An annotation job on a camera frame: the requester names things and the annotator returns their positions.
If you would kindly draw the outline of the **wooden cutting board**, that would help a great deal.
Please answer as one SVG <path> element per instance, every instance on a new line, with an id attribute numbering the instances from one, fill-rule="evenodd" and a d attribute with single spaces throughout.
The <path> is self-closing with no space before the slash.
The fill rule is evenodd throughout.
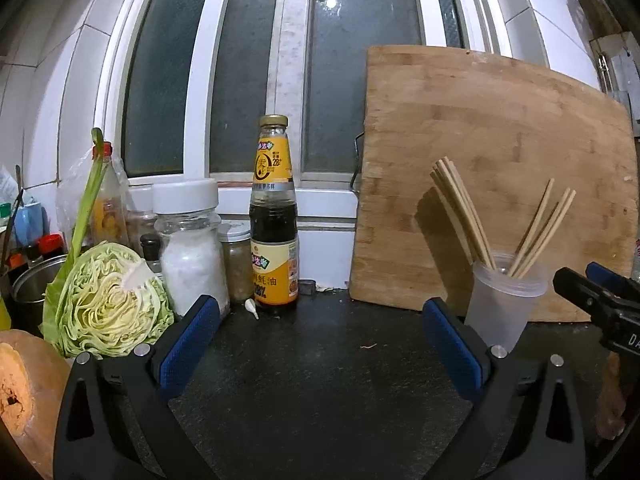
<path id="1" fill-rule="evenodd" d="M 598 262 L 629 274 L 638 166 L 626 110 L 548 68 L 455 48 L 377 46 L 367 54 L 366 120 L 349 293 L 457 314 L 473 278 L 461 226 L 431 172 L 450 159 L 489 244 L 512 252 L 544 191 L 577 195 L 539 259 L 542 270 Z"/>

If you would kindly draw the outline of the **window frame with glass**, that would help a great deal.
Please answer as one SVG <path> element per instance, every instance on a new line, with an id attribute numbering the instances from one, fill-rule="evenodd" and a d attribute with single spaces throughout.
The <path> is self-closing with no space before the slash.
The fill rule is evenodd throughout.
<path id="1" fill-rule="evenodd" d="M 137 34 L 150 1 L 122 0 L 108 40 L 93 122 L 103 128 L 106 138 L 114 143 L 118 143 L 122 135 L 126 80 Z M 209 127 L 212 116 L 204 106 L 214 95 L 214 76 L 219 65 L 220 38 L 228 3 L 229 0 L 203 1 L 196 26 L 194 50 L 189 58 L 186 105 L 183 107 L 186 118 L 186 144 L 183 151 L 186 154 L 186 173 L 194 176 L 202 174 L 209 166 L 203 154 L 204 148 L 209 146 L 204 131 Z M 477 21 L 483 34 L 482 39 L 469 41 L 472 49 L 511 55 L 511 43 L 504 21 L 507 3 L 508 0 L 470 0 L 465 3 L 465 23 Z M 266 109 L 270 112 L 287 112 L 290 116 L 288 132 L 296 184 L 306 188 L 344 188 L 347 184 L 347 174 L 344 172 L 310 172 L 303 167 L 311 21 L 311 0 L 276 0 L 269 47 Z"/>

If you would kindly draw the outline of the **blue cup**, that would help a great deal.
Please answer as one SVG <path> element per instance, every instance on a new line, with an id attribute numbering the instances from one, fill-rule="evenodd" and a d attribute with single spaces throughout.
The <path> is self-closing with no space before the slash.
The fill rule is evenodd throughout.
<path id="1" fill-rule="evenodd" d="M 43 208 L 39 202 L 26 204 L 17 209 L 14 220 L 14 234 L 17 244 L 34 244 L 44 234 Z"/>

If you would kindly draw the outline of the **metal pot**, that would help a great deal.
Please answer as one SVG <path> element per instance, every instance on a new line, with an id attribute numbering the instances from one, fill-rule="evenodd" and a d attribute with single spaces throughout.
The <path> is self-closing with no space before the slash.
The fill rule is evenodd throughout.
<path id="1" fill-rule="evenodd" d="M 27 307 L 42 307 L 46 289 L 62 268 L 66 255 L 43 260 L 31 266 L 14 283 L 12 297 L 17 304 Z"/>

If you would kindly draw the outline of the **halved green cabbage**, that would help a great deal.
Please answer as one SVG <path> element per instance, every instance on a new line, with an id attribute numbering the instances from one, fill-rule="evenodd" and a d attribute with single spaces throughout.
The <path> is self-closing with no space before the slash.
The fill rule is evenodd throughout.
<path id="1" fill-rule="evenodd" d="M 157 276 L 131 290 L 122 287 L 126 273 L 142 261 L 132 249 L 109 242 L 68 254 L 44 293 L 44 340 L 66 358 L 81 352 L 119 358 L 137 344 L 155 344 L 175 315 Z"/>

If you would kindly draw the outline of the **red cap oil bottle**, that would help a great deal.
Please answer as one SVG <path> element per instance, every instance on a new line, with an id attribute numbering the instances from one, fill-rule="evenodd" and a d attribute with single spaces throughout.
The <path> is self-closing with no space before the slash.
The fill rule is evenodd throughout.
<path id="1" fill-rule="evenodd" d="M 124 191 L 112 161 L 113 147 L 103 144 L 103 179 L 93 204 L 90 229 L 94 244 L 113 242 L 129 245 L 125 220 Z"/>

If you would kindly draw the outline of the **translucent plastic cup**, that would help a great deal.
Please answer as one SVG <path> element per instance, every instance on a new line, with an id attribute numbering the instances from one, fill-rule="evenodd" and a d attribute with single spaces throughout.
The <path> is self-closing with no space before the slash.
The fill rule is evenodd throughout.
<path id="1" fill-rule="evenodd" d="M 474 262 L 473 289 L 464 324 L 471 326 L 487 347 L 498 344 L 511 353 L 539 299 L 549 287 L 549 273 L 538 263 L 524 278 L 508 275 L 515 259 L 510 252 L 494 252 L 496 268 Z"/>

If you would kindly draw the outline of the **white lidded salt jar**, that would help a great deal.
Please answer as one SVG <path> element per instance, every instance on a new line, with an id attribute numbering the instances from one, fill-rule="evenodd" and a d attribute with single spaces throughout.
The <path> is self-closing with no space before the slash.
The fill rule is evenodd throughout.
<path id="1" fill-rule="evenodd" d="M 174 311 L 186 315 L 200 296 L 213 297 L 221 316 L 230 311 L 224 255 L 218 238 L 218 185 L 212 178 L 152 186 L 160 266 Z"/>

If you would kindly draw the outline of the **cut orange pumpkin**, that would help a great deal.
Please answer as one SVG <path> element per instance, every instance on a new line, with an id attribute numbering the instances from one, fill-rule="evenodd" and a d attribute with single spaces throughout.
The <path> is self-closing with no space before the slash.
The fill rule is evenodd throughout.
<path id="1" fill-rule="evenodd" d="M 1 419 L 42 478 L 53 477 L 58 413 L 70 366 L 52 344 L 22 330 L 1 333 Z"/>

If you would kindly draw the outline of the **garlic clove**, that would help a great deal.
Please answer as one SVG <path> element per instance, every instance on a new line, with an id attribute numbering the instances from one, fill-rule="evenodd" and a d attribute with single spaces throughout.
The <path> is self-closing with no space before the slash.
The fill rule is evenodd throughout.
<path id="1" fill-rule="evenodd" d="M 247 310 L 247 312 L 250 312 L 250 314 L 253 315 L 256 320 L 258 320 L 259 315 L 257 312 L 255 301 L 252 298 L 247 298 L 247 300 L 244 301 L 244 308 L 245 310 Z"/>

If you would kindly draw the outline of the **green onion stalk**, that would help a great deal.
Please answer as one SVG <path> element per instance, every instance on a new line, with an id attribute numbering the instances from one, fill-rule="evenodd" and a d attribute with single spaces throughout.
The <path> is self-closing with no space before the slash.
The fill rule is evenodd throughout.
<path id="1" fill-rule="evenodd" d="M 79 201 L 77 219 L 73 230 L 72 240 L 70 241 L 70 250 L 68 251 L 66 260 L 74 263 L 79 257 L 82 241 L 86 236 L 88 224 L 90 221 L 91 211 L 98 196 L 103 175 L 104 175 L 104 136 L 98 127 L 91 129 L 91 137 L 93 142 L 92 165 L 88 174 L 84 194 Z"/>

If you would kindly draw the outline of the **small spice glass jar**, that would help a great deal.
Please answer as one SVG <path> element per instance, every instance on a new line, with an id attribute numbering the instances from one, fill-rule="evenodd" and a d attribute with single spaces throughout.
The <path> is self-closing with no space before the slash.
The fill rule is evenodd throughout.
<path id="1" fill-rule="evenodd" d="M 250 222 L 224 221 L 218 230 L 224 253 L 227 285 L 232 304 L 242 304 L 254 292 L 252 256 L 250 255 Z"/>

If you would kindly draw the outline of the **oyster sauce bottle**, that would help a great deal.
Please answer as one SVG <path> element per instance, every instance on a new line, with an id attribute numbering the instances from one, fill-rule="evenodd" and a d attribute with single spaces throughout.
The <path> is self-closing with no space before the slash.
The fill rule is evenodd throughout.
<path id="1" fill-rule="evenodd" d="M 297 306 L 297 202 L 288 144 L 288 118 L 260 118 L 250 194 L 250 254 L 256 309 L 282 315 Z"/>

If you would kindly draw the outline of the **wooden chopstick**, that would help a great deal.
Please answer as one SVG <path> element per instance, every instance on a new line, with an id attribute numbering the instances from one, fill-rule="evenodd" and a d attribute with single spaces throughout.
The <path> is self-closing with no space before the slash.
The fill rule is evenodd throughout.
<path id="1" fill-rule="evenodd" d="M 514 255 L 514 259 L 510 265 L 509 271 L 506 274 L 509 278 L 514 278 L 516 270 L 518 270 L 518 266 L 523 260 L 526 252 L 528 252 L 530 245 L 533 243 L 534 235 L 537 232 L 539 223 L 541 222 L 541 218 L 546 211 L 549 198 L 551 196 L 552 188 L 555 182 L 555 178 L 551 178 L 544 188 L 544 192 L 542 193 L 540 202 L 537 206 L 537 209 L 534 213 L 532 221 L 529 223 L 527 230 L 521 240 L 521 243 L 518 245 L 518 249 Z"/>
<path id="2" fill-rule="evenodd" d="M 448 180 L 452 184 L 454 192 L 459 199 L 465 219 L 471 228 L 480 260 L 482 260 L 484 265 L 488 266 L 489 269 L 495 270 L 495 259 L 492 256 L 487 235 L 480 221 L 480 215 L 477 213 L 473 204 L 471 195 L 466 189 L 456 165 L 448 157 L 444 157 L 442 163 L 446 169 Z"/>
<path id="3" fill-rule="evenodd" d="M 550 240 L 552 240 L 552 237 L 554 237 L 555 232 L 559 229 L 567 211 L 570 209 L 570 205 L 573 203 L 575 196 L 576 191 L 572 188 L 567 188 L 565 190 L 560 200 L 556 203 L 546 224 L 534 238 L 533 246 L 529 248 L 523 261 L 518 266 L 518 270 L 516 270 L 515 273 L 516 278 L 524 278 L 530 268 L 538 260 L 544 251 L 544 248 L 547 247 Z"/>
<path id="4" fill-rule="evenodd" d="M 495 269 L 495 259 L 480 221 L 480 215 L 456 165 L 444 157 L 435 162 L 434 170 L 439 182 L 444 186 L 445 194 L 452 203 L 452 208 L 459 217 L 475 257 L 489 269 Z"/>
<path id="5" fill-rule="evenodd" d="M 544 248 L 547 247 L 556 230 L 559 229 L 568 208 L 570 208 L 570 205 L 573 203 L 576 191 L 571 188 L 566 188 L 561 198 L 548 215 L 546 221 L 542 223 L 544 213 L 546 212 L 550 200 L 553 182 L 553 179 L 548 182 L 533 221 L 525 233 L 525 237 L 520 248 L 518 248 L 515 260 L 508 272 L 508 275 L 511 278 L 524 278 L 525 274 L 532 268 Z"/>
<path id="6" fill-rule="evenodd" d="M 442 195 L 445 196 L 446 200 L 448 200 L 448 203 L 451 209 L 457 215 L 458 220 L 466 236 L 466 239 L 468 240 L 468 243 L 470 245 L 472 256 L 474 257 L 475 260 L 483 263 L 483 261 L 480 260 L 480 256 L 478 255 L 478 252 L 476 250 L 474 237 L 473 237 L 471 228 L 469 226 L 469 223 L 465 219 L 465 215 L 462 211 L 459 199 L 457 198 L 456 193 L 454 192 L 454 188 L 452 187 L 452 184 L 448 180 L 447 175 L 443 174 L 441 171 L 437 169 L 434 169 L 432 171 L 432 179 L 436 183 L 436 186 L 439 188 L 439 191 L 442 193 Z"/>

